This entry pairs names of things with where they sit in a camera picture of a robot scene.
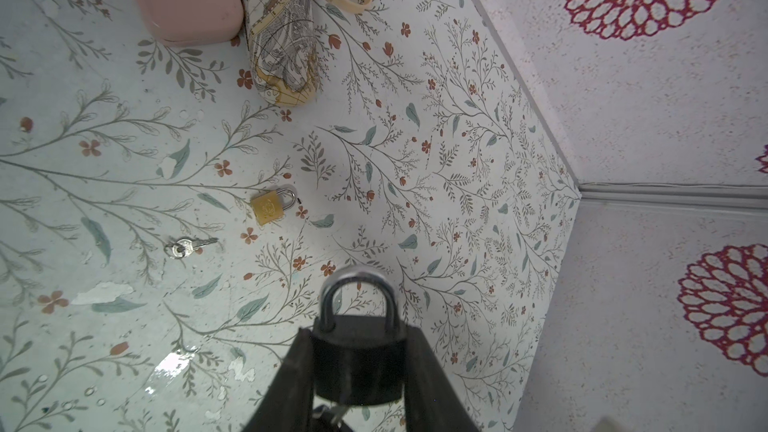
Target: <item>padlock body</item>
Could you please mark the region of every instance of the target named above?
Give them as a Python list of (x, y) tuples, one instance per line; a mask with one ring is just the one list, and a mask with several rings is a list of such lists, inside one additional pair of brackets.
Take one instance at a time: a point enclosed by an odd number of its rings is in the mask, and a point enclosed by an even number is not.
[(337, 315), (330, 332), (312, 331), (315, 392), (340, 405), (379, 405), (402, 396), (406, 327), (384, 317)]

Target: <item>speckled wall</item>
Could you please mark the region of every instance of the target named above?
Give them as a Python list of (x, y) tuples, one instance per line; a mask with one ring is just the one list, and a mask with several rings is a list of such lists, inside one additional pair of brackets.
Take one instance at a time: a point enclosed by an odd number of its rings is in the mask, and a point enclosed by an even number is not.
[(768, 0), (480, 1), (580, 182), (768, 184)]
[(765, 244), (766, 216), (582, 201), (514, 429), (764, 432)]

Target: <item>green leaf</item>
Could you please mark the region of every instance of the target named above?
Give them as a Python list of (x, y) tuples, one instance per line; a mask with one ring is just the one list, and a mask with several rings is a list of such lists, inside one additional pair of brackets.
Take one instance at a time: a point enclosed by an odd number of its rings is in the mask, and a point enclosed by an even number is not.
[(17, 375), (26, 374), (29, 371), (30, 371), (29, 367), (22, 367), (16, 370), (11, 370), (6, 375), (3, 375), (2, 377), (0, 377), (0, 382), (3, 382), (5, 379), (10, 379), (11, 377), (16, 377)]
[(418, 241), (416, 240), (416, 234), (409, 235), (406, 240), (400, 242), (398, 245), (402, 249), (416, 248), (418, 246)]
[(187, 163), (187, 159), (190, 156), (190, 140), (187, 139), (187, 143), (182, 147), (181, 149), (177, 150), (176, 152), (170, 154), (168, 157), (172, 158), (176, 161), (176, 165), (174, 166), (173, 173), (170, 174), (170, 177), (173, 178), (179, 175), (179, 172), (181, 172), (181, 169), (184, 168), (184, 164)]
[(243, 349), (239, 347), (232, 347), (230, 349), (230, 352), (232, 353), (232, 357), (234, 357), (236, 360), (238, 357), (243, 358), (243, 364), (245, 363), (245, 352), (243, 352)]
[(202, 192), (200, 194), (197, 194), (197, 196), (200, 197), (200, 199), (205, 200), (206, 202), (211, 204), (213, 207), (222, 208), (223, 210), (226, 210), (227, 212), (230, 211), (224, 204), (222, 204), (221, 202), (216, 200), (216, 198), (214, 198), (211, 194), (209, 194), (207, 192)]
[(104, 302), (101, 304), (92, 304), (91, 310), (93, 312), (99, 312), (104, 314), (117, 314), (120, 312), (132, 311), (135, 308), (143, 307), (146, 304), (135, 304), (127, 301), (122, 297), (118, 297), (112, 302)]
[(433, 260), (432, 263), (427, 265), (427, 275), (432, 275), (435, 273), (435, 270), (437, 270), (437, 266), (440, 265), (440, 261), (442, 258), (439, 258), (437, 260)]
[(366, 132), (366, 138), (362, 140), (362, 144), (364, 146), (370, 146), (371, 142), (373, 142), (374, 135), (376, 135), (376, 126), (373, 126), (370, 129), (368, 129), (368, 132)]
[(176, 82), (179, 83), (179, 87), (184, 88), (184, 72), (182, 72), (181, 67), (176, 71)]
[(422, 123), (420, 120), (418, 120), (418, 115), (416, 114), (416, 106), (413, 105), (413, 102), (408, 104), (408, 107), (406, 107), (406, 116), (410, 119), (416, 122), (417, 127), (421, 127)]
[(240, 308), (239, 311), (237, 311), (238, 319), (240, 319), (241, 322), (245, 322), (251, 317), (253, 317), (254, 314), (261, 309), (261, 307), (264, 305), (264, 302), (266, 302), (266, 298), (269, 296), (270, 295), (267, 294), (262, 298), (258, 298), (255, 301), (251, 301), (245, 304), (243, 307)]
[(104, 254), (107, 258), (107, 264), (109, 264), (109, 258), (112, 255), (112, 247), (109, 244), (109, 238), (104, 234), (104, 229), (101, 227), (101, 224), (87, 217), (82, 217), (80, 222), (82, 222), (83, 226), (85, 226), (91, 235), (93, 235), (96, 247), (98, 247), (101, 253)]
[(220, 278), (221, 278), (221, 274), (219, 274), (219, 276), (216, 277), (214, 280), (208, 282), (206, 285), (192, 289), (192, 297), (203, 298), (206, 295), (213, 292), (214, 290), (216, 290), (216, 286), (218, 286)]
[(328, 214), (321, 220), (310, 220), (310, 222), (317, 228), (328, 228), (333, 225), (333, 214)]
[(338, 314), (339, 311), (341, 311), (341, 301), (342, 301), (342, 295), (341, 290), (339, 290), (336, 293), (336, 296), (333, 298), (333, 313)]
[(332, 16), (336, 17), (337, 19), (341, 19), (344, 22), (350, 23), (346, 17), (344, 17), (344, 14), (339, 10), (339, 7), (333, 5), (333, 4), (327, 4), (326, 10), (328, 10), (328, 14), (331, 14)]
[(475, 367), (475, 364), (478, 362), (478, 356), (475, 355), (475, 357), (469, 359), (469, 362), (467, 362), (467, 372), (472, 370)]

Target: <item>orange flower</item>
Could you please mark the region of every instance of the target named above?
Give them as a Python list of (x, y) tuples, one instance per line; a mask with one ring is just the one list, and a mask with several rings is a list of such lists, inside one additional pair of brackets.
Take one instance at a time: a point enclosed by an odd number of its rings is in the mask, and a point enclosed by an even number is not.
[(232, 175), (232, 171), (227, 168), (229, 166), (230, 161), (228, 160), (225, 160), (221, 164), (214, 164), (214, 168), (218, 171), (216, 173), (219, 174), (219, 177), (224, 177), (224, 174), (227, 174), (228, 176)]
[(328, 261), (327, 264), (323, 264), (320, 267), (320, 270), (324, 276), (328, 277), (329, 275), (333, 274), (336, 271), (336, 266), (331, 265), (331, 261)]
[(337, 34), (330, 34), (328, 36), (328, 45), (333, 47), (334, 49), (340, 49), (341, 48), (341, 38)]
[(254, 235), (254, 228), (253, 227), (248, 227), (246, 229), (246, 232), (240, 234), (240, 238), (244, 238), (245, 239), (245, 244), (247, 244), (247, 245), (250, 245), (252, 242), (255, 242), (258, 237), (259, 237), (258, 235)]
[(306, 264), (306, 260), (302, 257), (293, 259), (293, 268), (297, 271), (301, 270), (302, 265)]
[(52, 314), (53, 309), (58, 305), (59, 307), (66, 307), (69, 305), (69, 301), (62, 298), (62, 291), (55, 291), (51, 294), (51, 297), (47, 295), (41, 295), (38, 297), (38, 302), (41, 304), (48, 304), (43, 307), (44, 314)]
[(83, 149), (80, 151), (83, 153), (84, 156), (88, 157), (91, 154), (93, 154), (94, 157), (99, 157), (101, 155), (101, 151), (97, 150), (96, 148), (101, 145), (101, 142), (98, 140), (91, 140), (91, 143), (89, 144), (85, 140), (80, 141), (80, 147)]
[(22, 132), (31, 132), (34, 126), (34, 122), (29, 117), (21, 119), (18, 124), (22, 128)]
[(128, 342), (120, 342), (109, 350), (110, 355), (120, 355), (128, 350)]
[(250, 74), (250, 70), (245, 71), (245, 69), (240, 69), (240, 78), (237, 80), (237, 86), (245, 86), (248, 90), (254, 86), (254, 78)]

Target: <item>gold padlock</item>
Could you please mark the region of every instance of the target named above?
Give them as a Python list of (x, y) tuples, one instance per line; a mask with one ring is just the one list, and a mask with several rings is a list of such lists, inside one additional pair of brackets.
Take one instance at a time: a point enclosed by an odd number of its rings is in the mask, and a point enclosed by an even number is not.
[[(290, 202), (287, 205), (283, 205), (283, 201), (280, 196), (289, 196)], [(260, 226), (265, 226), (273, 220), (282, 218), (285, 215), (285, 210), (293, 207), (296, 203), (296, 194), (289, 188), (279, 188), (277, 190), (269, 191), (263, 196), (254, 197), (250, 200), (250, 206), (254, 209), (256, 215), (256, 221)]]

